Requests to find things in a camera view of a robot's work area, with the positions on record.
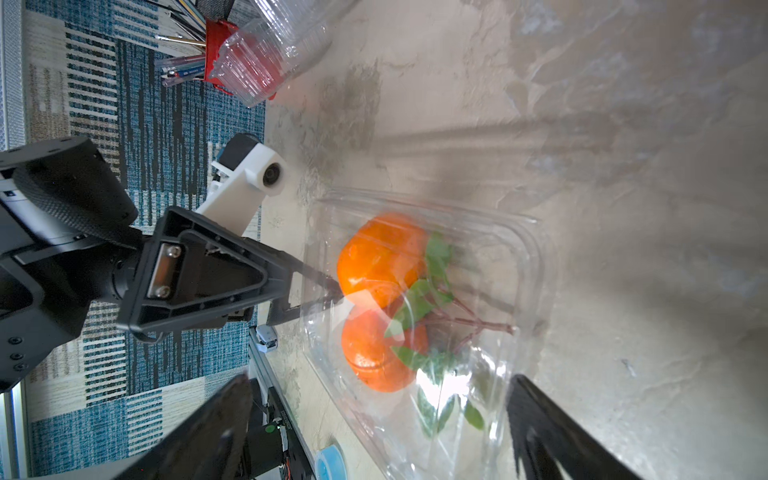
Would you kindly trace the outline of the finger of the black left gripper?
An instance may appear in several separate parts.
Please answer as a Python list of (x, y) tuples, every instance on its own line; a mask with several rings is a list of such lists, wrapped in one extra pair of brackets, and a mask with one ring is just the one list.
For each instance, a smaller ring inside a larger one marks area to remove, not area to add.
[(280, 298), (270, 302), (266, 320), (268, 326), (275, 327), (298, 320), (302, 313), (323, 311), (342, 298), (340, 285), (332, 277), (323, 273), (300, 273), (300, 276), (301, 286), (309, 284), (310, 298), (293, 305), (290, 301), (290, 290), (287, 290)]

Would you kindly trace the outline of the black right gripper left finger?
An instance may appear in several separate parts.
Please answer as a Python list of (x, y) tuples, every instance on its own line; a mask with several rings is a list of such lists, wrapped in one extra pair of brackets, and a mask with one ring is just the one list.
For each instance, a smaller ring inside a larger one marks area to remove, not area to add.
[(253, 396), (247, 375), (225, 384), (119, 479), (233, 479)]

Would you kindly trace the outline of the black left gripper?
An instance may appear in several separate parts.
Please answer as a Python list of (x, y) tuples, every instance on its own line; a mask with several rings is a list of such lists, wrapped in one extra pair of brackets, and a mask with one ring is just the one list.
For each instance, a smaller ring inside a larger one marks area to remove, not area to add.
[(183, 330), (218, 328), (228, 316), (310, 298), (300, 273), (322, 273), (292, 255), (238, 237), (211, 220), (170, 207), (134, 248), (98, 240), (41, 255), (29, 238), (1, 237), (1, 391), (7, 393), (53, 349), (78, 338), (91, 303), (119, 305), (116, 325), (143, 342)]

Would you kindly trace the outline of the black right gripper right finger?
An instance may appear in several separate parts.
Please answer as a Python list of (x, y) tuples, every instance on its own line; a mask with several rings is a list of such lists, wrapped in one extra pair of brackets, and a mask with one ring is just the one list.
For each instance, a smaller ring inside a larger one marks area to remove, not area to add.
[(636, 479), (527, 376), (512, 377), (506, 405), (515, 471), (527, 479)]

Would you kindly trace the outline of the orange container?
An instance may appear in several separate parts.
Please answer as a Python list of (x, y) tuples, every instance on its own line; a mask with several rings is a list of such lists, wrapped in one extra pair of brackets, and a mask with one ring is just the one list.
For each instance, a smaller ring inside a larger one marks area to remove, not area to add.
[(344, 322), (341, 347), (355, 375), (370, 389), (393, 393), (404, 389), (416, 378), (416, 372), (404, 364), (392, 350), (406, 347), (426, 355), (429, 350), (424, 325), (405, 332), (404, 337), (385, 337), (390, 318), (380, 310), (354, 307)]
[(339, 254), (342, 293), (358, 305), (388, 307), (424, 274), (428, 238), (406, 215), (388, 212), (372, 218)]

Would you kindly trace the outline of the clear clamshell container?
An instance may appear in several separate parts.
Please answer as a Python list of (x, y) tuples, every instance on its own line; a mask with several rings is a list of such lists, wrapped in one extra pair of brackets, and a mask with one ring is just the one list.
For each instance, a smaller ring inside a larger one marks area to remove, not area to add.
[(255, 0), (260, 17), (280, 40), (298, 40), (317, 27), (331, 27), (357, 0)]
[(208, 77), (253, 108), (316, 65), (331, 42), (331, 30), (324, 24), (281, 40), (266, 22), (253, 20), (223, 41)]
[(511, 479), (506, 403), (550, 302), (533, 217), (364, 190), (308, 214), (307, 356), (390, 479)]

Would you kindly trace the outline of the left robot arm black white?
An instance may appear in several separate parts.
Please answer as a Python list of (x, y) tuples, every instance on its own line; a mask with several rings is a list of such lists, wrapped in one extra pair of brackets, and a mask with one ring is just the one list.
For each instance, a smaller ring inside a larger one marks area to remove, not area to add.
[(1, 389), (11, 391), (56, 347), (78, 338), (95, 302), (117, 306), (116, 325), (145, 343), (223, 326), (269, 304), (268, 324), (298, 318), (295, 275), (341, 298), (332, 277), (247, 238), (287, 165), (254, 135), (239, 133), (213, 164), (204, 202), (171, 206), (152, 234), (96, 145), (46, 140), (1, 155)]

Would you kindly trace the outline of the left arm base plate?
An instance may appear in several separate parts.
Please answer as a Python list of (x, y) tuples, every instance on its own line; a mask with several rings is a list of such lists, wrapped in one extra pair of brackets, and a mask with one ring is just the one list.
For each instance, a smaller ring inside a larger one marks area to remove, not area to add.
[(282, 395), (250, 380), (253, 405), (236, 479), (315, 479), (314, 463)]

